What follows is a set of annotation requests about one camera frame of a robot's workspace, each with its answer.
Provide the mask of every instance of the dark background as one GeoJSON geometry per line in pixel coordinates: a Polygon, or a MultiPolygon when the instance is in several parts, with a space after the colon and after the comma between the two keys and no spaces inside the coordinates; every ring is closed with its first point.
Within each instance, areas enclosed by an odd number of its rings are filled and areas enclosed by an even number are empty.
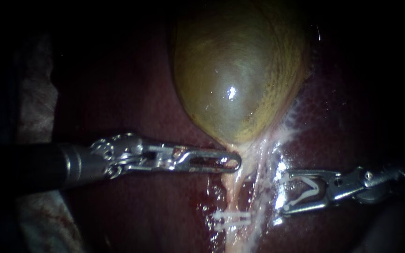
{"type": "MultiPolygon", "coordinates": [[[[302,2],[311,20],[331,39],[369,87],[370,110],[380,122],[383,159],[405,161],[405,2],[394,5],[370,1],[302,2]]],[[[54,50],[54,78],[77,73],[96,60],[121,32],[135,30],[181,3],[136,2],[122,6],[0,6],[0,144],[13,143],[18,117],[17,87],[23,66],[13,55],[26,41],[48,33],[54,50]],[[67,55],[64,61],[60,55],[67,55]]],[[[11,202],[0,202],[0,246],[11,252],[26,249],[13,222],[11,202]]]]}

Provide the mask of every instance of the surgical clip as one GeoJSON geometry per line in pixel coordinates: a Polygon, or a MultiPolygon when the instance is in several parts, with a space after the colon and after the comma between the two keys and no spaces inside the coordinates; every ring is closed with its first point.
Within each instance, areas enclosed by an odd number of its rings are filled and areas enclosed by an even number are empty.
{"type": "Polygon", "coordinates": [[[291,202],[283,206],[284,215],[292,215],[307,211],[336,206],[346,198],[353,198],[360,203],[375,203],[389,195],[388,182],[405,177],[403,168],[392,167],[373,173],[357,167],[353,172],[342,174],[325,170],[290,170],[288,178],[301,177],[322,179],[326,183],[326,192],[322,199],[301,204],[291,202]]]}

